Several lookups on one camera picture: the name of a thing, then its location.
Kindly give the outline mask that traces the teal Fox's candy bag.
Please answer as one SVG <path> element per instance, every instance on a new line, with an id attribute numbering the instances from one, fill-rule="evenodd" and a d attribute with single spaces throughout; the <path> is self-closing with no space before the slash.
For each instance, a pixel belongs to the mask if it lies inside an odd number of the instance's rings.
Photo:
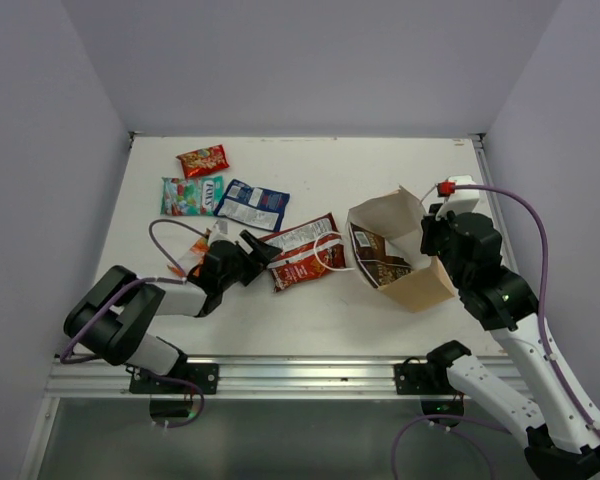
<path id="1" fill-rule="evenodd" d="M 165 216 L 213 216 L 224 193 L 222 176 L 162 178 L 160 214 Z"/>

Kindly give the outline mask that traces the orange snack packet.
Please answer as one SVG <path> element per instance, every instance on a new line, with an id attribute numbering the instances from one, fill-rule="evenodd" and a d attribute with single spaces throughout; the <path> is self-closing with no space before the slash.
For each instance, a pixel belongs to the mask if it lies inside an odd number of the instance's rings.
<path id="1" fill-rule="evenodd" d="M 180 278 L 186 277 L 191 271 L 198 269 L 209 250 L 208 241 L 210 235 L 211 230 L 206 229 L 202 237 L 199 237 L 195 243 L 176 258 L 177 265 L 169 261 L 167 269 Z"/>

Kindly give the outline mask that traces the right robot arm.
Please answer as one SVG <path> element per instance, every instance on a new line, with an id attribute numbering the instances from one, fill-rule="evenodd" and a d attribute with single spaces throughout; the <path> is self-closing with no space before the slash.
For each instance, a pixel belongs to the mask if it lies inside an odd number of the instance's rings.
<path id="1" fill-rule="evenodd" d="M 468 394 L 519 443 L 539 479 L 600 474 L 600 410 L 575 379 L 528 283 L 502 261 L 502 236 L 480 213 L 434 204 L 422 219 L 422 253 L 437 258 L 464 308 L 504 349 L 531 395 L 525 397 L 458 341 L 431 351 L 431 389 Z"/>

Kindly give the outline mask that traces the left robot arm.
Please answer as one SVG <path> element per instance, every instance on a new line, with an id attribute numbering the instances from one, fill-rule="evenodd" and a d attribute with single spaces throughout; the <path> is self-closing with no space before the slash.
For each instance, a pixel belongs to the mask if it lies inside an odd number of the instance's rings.
<path id="1" fill-rule="evenodd" d="M 81 345 L 94 359 L 151 373 L 165 392 L 181 390 L 188 379 L 184 352 L 150 334 L 149 327 L 156 316 L 208 316 L 228 289 L 249 285 L 282 253 L 246 230 L 240 237 L 249 250 L 216 236 L 202 263 L 183 277 L 140 278 L 123 266 L 111 267 L 68 314 L 64 332 L 70 342 L 60 361 L 87 361 L 73 356 Z"/>

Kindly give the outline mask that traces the brown paper bag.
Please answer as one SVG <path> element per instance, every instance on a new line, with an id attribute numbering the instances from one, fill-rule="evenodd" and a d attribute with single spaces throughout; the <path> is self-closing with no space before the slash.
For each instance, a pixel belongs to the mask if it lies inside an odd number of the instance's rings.
<path id="1" fill-rule="evenodd" d="M 424 214 L 421 201 L 400 186 L 351 208 L 345 231 L 320 234 L 312 253 L 323 269 L 356 272 L 411 313 L 428 310 L 453 298 L 454 287 L 441 262 L 420 251 Z M 345 242 L 351 267 L 332 267 L 319 257 L 318 243 L 330 235 Z"/>

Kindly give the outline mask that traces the red Doritos chip bag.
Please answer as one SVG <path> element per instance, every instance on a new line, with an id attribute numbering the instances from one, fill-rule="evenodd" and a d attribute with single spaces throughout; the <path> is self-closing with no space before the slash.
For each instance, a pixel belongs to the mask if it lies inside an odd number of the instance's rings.
<path id="1" fill-rule="evenodd" d="M 260 240 L 281 250 L 267 266 L 275 293 L 347 269 L 344 242 L 332 213 Z"/>

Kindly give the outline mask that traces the brown chip bag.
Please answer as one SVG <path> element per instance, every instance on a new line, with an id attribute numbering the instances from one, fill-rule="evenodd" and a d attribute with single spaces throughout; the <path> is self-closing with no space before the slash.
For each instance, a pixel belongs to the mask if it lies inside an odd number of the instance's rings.
<path id="1" fill-rule="evenodd" d="M 356 265 L 373 288 L 388 286 L 413 271 L 403 253 L 383 236 L 353 223 L 349 232 Z"/>

